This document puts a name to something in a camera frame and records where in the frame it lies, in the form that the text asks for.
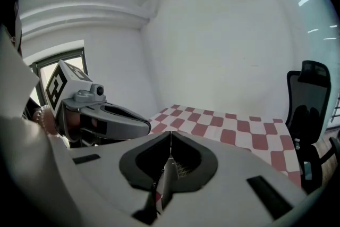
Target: red and white checkered pattern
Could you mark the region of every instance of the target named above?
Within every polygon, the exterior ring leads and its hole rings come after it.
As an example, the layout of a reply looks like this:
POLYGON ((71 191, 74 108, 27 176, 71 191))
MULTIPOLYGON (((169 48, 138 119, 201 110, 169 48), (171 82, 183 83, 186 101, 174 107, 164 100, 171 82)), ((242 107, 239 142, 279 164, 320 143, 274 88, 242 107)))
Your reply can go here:
POLYGON ((151 133, 182 131, 244 148, 301 187, 298 158, 288 128, 281 119, 239 116, 173 105, 149 121, 151 133))

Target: chair headrest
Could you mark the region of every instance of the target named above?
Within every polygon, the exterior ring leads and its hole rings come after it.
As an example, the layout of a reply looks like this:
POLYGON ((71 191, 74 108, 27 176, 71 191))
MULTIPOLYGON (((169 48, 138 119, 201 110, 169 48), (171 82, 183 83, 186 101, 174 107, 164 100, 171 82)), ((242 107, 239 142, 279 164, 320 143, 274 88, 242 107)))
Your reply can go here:
POLYGON ((329 87, 330 75, 328 68, 319 62, 303 61, 298 81, 322 87, 329 87))

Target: window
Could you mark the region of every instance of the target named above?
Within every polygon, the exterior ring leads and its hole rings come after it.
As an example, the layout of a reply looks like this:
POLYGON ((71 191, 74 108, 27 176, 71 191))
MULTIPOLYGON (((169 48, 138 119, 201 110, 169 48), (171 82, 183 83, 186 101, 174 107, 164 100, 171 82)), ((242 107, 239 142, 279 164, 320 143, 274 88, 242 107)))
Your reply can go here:
POLYGON ((340 127, 340 93, 338 94, 338 99, 335 104, 335 108, 333 111, 332 117, 328 122, 327 129, 334 129, 335 127, 340 127))
POLYGON ((34 62, 32 71, 39 77, 40 81, 31 93, 31 98, 39 105, 47 104, 45 89, 59 60, 64 60, 87 73, 84 49, 77 49, 34 62))

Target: black slot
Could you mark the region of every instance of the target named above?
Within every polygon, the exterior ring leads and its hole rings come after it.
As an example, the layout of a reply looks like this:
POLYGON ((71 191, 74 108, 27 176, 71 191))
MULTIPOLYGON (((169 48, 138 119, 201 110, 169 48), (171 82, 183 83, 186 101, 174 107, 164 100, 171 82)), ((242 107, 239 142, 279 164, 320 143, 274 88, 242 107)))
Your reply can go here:
POLYGON ((273 219, 280 218, 292 209, 292 206, 262 176, 249 178, 247 182, 273 219))
POLYGON ((76 165, 79 165, 79 164, 87 163, 87 162, 90 162, 90 161, 93 161, 99 158, 100 156, 98 154, 90 154, 90 155, 86 155, 82 157, 73 158, 73 161, 76 165))
POLYGON ((155 181, 163 171, 169 157, 169 149, 169 139, 164 138, 140 153, 135 159, 136 165, 155 181))

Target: white wall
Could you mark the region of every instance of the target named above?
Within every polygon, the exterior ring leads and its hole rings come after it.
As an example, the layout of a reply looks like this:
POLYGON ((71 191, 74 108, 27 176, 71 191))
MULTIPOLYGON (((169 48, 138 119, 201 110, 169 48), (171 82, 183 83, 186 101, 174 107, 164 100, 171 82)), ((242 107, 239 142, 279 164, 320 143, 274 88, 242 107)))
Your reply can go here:
POLYGON ((161 107, 181 104, 287 118, 286 74, 298 69, 291 0, 150 0, 142 30, 161 107))
POLYGON ((68 28, 22 43, 23 58, 54 46, 84 40, 90 78, 104 85, 111 103, 127 107, 145 118, 161 109, 156 105, 138 30, 93 26, 68 28))

